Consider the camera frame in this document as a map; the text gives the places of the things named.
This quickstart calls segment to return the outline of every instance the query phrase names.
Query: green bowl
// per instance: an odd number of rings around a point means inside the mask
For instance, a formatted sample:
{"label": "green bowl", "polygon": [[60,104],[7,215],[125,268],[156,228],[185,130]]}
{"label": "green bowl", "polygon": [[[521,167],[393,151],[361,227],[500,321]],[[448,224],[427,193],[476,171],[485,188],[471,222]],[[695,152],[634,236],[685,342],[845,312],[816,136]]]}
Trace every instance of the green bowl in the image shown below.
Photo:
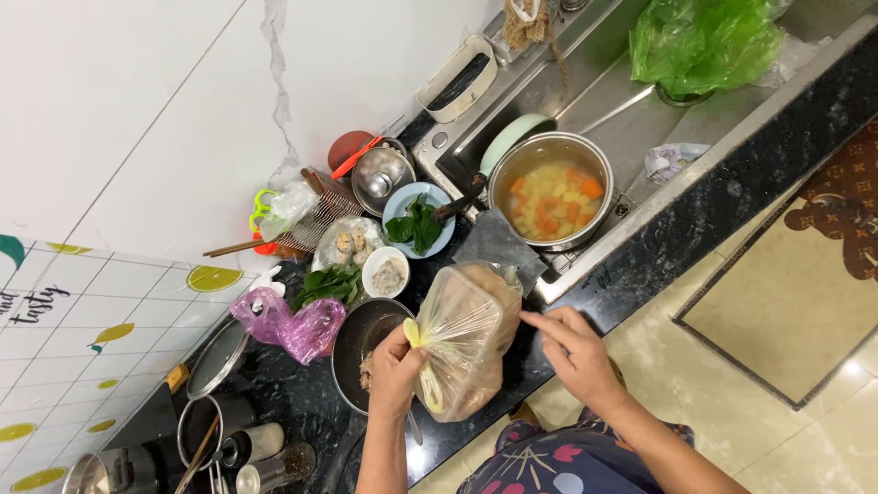
{"label": "green bowl", "polygon": [[527,113],[512,120],[512,123],[494,137],[491,145],[482,156],[482,163],[479,171],[486,177],[491,177],[491,172],[503,155],[506,154],[515,144],[529,138],[532,135],[541,134],[543,132],[551,132],[558,130],[558,121],[552,117],[547,117],[539,113]]}

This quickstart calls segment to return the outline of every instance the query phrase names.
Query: sink drain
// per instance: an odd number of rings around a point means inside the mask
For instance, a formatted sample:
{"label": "sink drain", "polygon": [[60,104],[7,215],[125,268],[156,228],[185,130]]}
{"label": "sink drain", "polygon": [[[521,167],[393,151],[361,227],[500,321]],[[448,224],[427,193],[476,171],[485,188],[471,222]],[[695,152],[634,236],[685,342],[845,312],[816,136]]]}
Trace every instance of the sink drain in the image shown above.
{"label": "sink drain", "polygon": [[704,94],[684,94],[682,97],[672,97],[665,89],[665,86],[656,84],[656,94],[658,94],[658,98],[670,106],[685,108],[687,106],[698,105],[705,99],[710,98],[713,93],[713,91],[709,91]]}

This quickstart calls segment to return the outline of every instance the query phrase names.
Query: hand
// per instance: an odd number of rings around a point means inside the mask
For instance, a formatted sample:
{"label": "hand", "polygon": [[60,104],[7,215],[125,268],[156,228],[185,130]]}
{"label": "hand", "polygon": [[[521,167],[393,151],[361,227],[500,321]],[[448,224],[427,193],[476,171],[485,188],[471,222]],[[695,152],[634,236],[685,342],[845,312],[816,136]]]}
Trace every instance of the hand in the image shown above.
{"label": "hand", "polygon": [[427,362],[423,348],[411,349],[402,324],[373,353],[369,419],[401,421],[412,407],[412,381]]}
{"label": "hand", "polygon": [[579,312],[568,305],[545,316],[522,311],[521,317],[540,330],[543,352],[571,395],[599,416],[624,403],[628,392],[615,378],[601,337]]}

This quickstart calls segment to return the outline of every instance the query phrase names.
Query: floor mat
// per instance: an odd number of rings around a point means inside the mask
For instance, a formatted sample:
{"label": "floor mat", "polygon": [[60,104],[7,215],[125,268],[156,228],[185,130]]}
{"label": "floor mat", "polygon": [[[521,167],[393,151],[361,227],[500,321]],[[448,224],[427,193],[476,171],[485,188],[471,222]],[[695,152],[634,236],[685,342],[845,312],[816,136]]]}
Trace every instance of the floor mat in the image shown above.
{"label": "floor mat", "polygon": [[878,118],[743,242],[674,318],[799,410],[878,324]]}

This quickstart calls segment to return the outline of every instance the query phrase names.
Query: pink plastic bag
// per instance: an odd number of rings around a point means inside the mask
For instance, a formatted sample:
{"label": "pink plastic bag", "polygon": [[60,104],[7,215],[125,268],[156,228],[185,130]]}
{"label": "pink plastic bag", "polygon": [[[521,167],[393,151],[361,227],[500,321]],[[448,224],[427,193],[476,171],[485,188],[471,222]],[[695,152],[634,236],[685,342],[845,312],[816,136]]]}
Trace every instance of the pink plastic bag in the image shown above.
{"label": "pink plastic bag", "polygon": [[[259,315],[251,306],[260,301]],[[303,366],[332,352],[332,342],[344,320],[344,305],[336,299],[319,299],[294,316],[286,301],[268,287],[247,292],[232,304],[232,315],[262,343],[281,345]]]}

